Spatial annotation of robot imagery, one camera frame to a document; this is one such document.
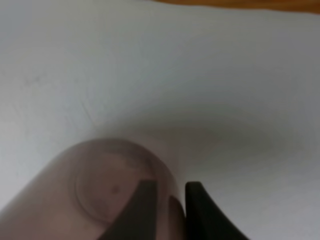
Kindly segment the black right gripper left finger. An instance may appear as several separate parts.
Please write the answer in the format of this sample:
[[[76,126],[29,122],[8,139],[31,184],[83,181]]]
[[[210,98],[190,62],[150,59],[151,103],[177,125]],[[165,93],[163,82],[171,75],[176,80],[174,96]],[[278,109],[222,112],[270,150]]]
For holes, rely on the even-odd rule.
[[[100,240],[154,240],[157,231],[157,182],[141,181],[128,204]]]

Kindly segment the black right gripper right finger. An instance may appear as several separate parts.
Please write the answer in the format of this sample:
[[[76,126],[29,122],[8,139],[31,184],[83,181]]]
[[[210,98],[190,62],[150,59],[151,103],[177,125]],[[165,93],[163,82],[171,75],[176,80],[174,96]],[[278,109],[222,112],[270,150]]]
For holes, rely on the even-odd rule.
[[[201,182],[185,185],[186,237],[188,240],[248,240],[221,211]]]

